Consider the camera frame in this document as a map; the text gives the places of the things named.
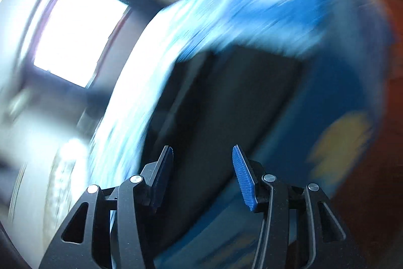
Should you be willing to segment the blue patterned bed sheet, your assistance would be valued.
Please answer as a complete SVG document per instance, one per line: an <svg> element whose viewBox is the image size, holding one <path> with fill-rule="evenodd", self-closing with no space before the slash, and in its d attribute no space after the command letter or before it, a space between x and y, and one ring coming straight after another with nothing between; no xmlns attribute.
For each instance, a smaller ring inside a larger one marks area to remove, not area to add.
<svg viewBox="0 0 403 269"><path fill-rule="evenodd" d="M279 118L243 152L282 182L315 182L334 195L379 127L391 39L380 0L174 3L144 29L117 80L93 138L87 181L110 188L144 168L146 130L175 61L239 45L304 64ZM160 253L150 250L158 268L249 268L261 220L243 202L233 170L182 237Z"/></svg>

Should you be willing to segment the black pants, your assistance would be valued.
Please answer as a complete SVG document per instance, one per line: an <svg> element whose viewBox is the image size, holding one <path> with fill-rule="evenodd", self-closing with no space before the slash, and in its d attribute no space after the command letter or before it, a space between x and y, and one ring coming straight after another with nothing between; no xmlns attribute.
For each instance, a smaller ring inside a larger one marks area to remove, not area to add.
<svg viewBox="0 0 403 269"><path fill-rule="evenodd" d="M253 150L303 73L301 60L234 45L174 62L149 120L141 165L174 153L164 198L146 221L153 253L182 237L233 176L231 151Z"/></svg>

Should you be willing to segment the bright window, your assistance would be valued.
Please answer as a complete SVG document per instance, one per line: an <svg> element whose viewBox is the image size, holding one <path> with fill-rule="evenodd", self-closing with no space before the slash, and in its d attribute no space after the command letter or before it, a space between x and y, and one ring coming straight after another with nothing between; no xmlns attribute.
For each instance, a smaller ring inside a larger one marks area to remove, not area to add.
<svg viewBox="0 0 403 269"><path fill-rule="evenodd" d="M89 86L127 8L120 0L57 0L40 33L34 66L80 87Z"/></svg>

